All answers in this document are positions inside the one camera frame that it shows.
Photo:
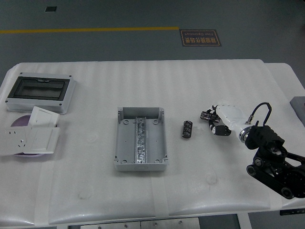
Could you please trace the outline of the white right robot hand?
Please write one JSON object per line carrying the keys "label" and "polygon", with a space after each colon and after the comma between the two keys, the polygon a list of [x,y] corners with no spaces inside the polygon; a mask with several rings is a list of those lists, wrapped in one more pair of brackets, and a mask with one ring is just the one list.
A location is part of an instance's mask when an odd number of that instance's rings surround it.
{"label": "white right robot hand", "polygon": [[200,119],[207,121],[211,132],[218,136],[229,136],[233,131],[241,139],[248,127],[246,115],[233,105],[213,105],[201,112]]}

